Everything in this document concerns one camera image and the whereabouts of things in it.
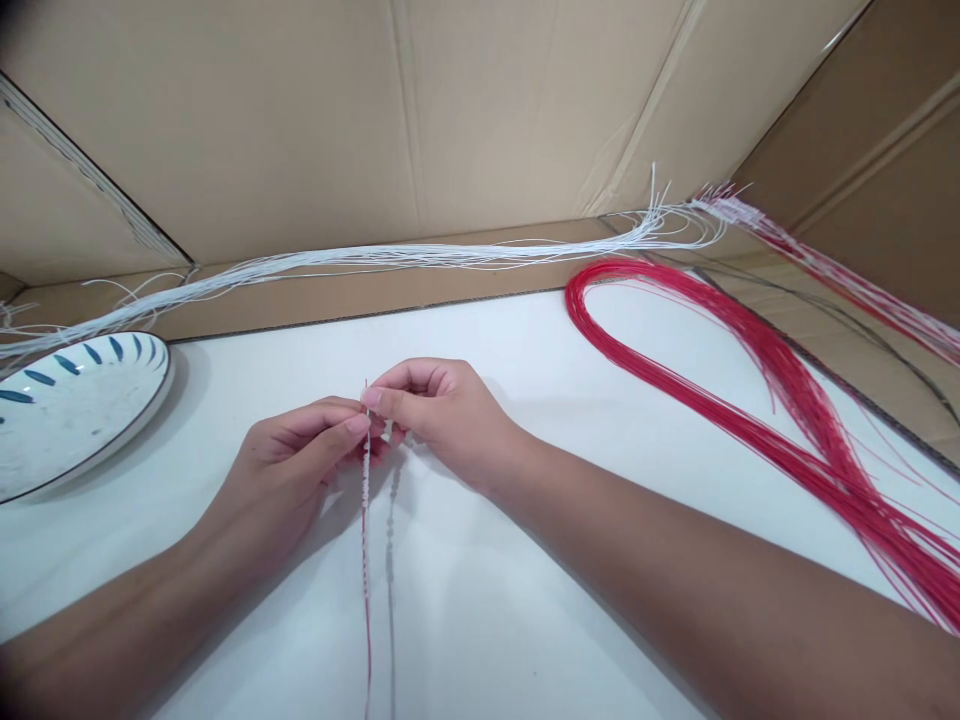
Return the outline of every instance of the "white string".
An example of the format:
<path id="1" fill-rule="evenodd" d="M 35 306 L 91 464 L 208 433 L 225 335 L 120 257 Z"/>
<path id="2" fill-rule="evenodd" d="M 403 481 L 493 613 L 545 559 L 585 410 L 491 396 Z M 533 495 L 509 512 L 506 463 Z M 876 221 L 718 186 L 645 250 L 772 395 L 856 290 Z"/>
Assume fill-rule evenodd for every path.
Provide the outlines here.
<path id="1" fill-rule="evenodd" d="M 658 201 L 662 195 L 652 196 Z M 27 338 L 0 345 L 0 360 L 16 363 L 27 356 L 47 353 L 64 344 L 86 340 L 96 335 L 117 332 L 144 322 L 152 324 L 160 315 L 186 303 L 210 300 L 230 290 L 276 280 L 298 277 L 354 275 L 406 268 L 463 268 L 471 270 L 510 270 L 541 263 L 588 259 L 628 250 L 696 250 L 716 242 L 726 223 L 711 224 L 697 213 L 695 206 L 654 205 L 649 210 L 631 213 L 634 227 L 622 235 L 601 240 L 562 243 L 552 240 L 529 240 L 530 245 L 515 243 L 496 245 L 372 245 L 348 248 L 310 250 L 248 260 L 229 270 L 196 282 L 138 297 L 147 283 L 135 290 L 123 288 L 123 300 L 111 312 L 72 327 L 58 325 L 13 324 L 14 316 L 24 307 L 0 303 L 0 336 Z M 665 230 L 667 220 L 679 217 L 686 222 L 680 230 Z M 678 243 L 661 240 L 694 227 L 699 237 L 694 242 Z M 300 267 L 336 267 L 331 272 L 309 275 L 285 275 Z M 158 275 L 147 282 L 152 282 Z"/>

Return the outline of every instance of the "left hand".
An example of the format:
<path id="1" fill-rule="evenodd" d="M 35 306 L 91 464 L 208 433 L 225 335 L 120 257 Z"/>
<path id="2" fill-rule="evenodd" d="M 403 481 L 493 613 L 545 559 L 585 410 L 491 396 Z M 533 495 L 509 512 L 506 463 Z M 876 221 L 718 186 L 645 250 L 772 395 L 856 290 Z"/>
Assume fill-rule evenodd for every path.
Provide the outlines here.
<path id="1" fill-rule="evenodd" d="M 368 428 L 371 461 L 389 449 L 355 400 L 328 397 L 247 433 L 223 486 L 181 541 L 189 556 L 239 588 L 272 574 L 316 518 L 337 464 L 362 459 Z"/>

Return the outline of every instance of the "wrist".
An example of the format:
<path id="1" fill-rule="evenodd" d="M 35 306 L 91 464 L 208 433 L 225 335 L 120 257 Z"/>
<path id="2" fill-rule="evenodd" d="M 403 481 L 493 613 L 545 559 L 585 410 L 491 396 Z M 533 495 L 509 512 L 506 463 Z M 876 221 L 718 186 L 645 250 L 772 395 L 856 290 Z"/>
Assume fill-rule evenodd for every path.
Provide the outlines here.
<path id="1" fill-rule="evenodd" d="M 540 452 L 542 440 L 515 425 L 511 432 L 494 448 L 484 463 L 485 470 L 476 490 L 488 500 L 502 505 L 518 484 L 526 482 L 534 470 L 534 457 Z"/>

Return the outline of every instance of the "plate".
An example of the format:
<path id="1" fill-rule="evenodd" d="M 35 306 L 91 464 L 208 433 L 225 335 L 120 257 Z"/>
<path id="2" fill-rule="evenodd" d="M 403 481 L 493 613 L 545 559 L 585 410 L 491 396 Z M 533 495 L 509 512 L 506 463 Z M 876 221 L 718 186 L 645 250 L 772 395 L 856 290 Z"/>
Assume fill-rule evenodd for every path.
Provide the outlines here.
<path id="1" fill-rule="evenodd" d="M 166 343 L 123 332 L 57 350 L 0 382 L 0 503 L 106 460 L 143 429 L 172 381 Z"/>

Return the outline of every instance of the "red cord bundle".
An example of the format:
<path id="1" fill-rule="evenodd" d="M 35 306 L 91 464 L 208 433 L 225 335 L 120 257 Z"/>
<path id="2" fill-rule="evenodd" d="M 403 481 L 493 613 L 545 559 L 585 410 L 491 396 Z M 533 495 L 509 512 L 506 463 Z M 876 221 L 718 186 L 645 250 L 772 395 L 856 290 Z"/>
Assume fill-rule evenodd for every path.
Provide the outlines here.
<path id="1" fill-rule="evenodd" d="M 610 279 L 665 288 L 716 316 L 753 356 L 822 457 L 611 337 L 585 302 L 591 283 Z M 577 329 L 609 360 L 700 413 L 826 503 L 853 528 L 911 607 L 960 634 L 960 552 L 884 500 L 854 454 L 830 399 L 776 330 L 710 285 L 641 260 L 604 260 L 587 267 L 567 284 L 566 302 Z"/>

